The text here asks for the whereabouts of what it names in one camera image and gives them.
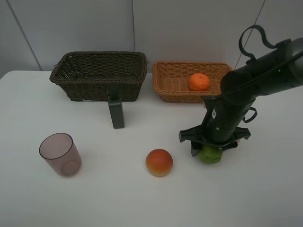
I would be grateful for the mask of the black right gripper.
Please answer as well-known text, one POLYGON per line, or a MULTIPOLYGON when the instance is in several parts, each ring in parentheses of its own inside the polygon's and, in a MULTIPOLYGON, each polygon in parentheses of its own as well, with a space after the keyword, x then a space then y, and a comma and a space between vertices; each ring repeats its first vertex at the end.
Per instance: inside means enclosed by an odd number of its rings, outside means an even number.
POLYGON ((206 136, 202 132, 202 126, 198 125, 196 127, 183 130, 179 132, 178 138, 180 142, 186 140, 191 142, 191 156, 195 157, 200 151, 202 151, 203 145, 209 145, 212 147, 217 147, 222 151, 229 149, 234 149, 238 146, 238 141, 240 139, 248 139, 250 137, 250 131, 247 128, 236 127, 235 131, 231 136, 224 142, 215 142, 206 136))

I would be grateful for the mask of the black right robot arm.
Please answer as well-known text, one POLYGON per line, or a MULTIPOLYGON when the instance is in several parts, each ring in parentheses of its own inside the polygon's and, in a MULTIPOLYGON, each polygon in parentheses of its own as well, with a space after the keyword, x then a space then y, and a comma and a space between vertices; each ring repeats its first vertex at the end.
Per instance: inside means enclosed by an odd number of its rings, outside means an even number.
POLYGON ((253 102, 259 96, 268 96, 303 84, 303 40, 286 39, 272 45, 265 30, 252 25, 261 34, 262 43, 272 52, 256 58, 246 52, 239 40, 240 52, 249 57, 246 65, 229 71, 221 80, 221 94, 203 96, 207 112, 202 123, 179 132, 180 142, 191 142, 191 155, 196 156, 206 145, 224 152, 236 148, 241 139, 251 136, 249 129, 239 127, 241 121, 249 123, 257 114, 245 119, 249 111, 256 111, 253 102))

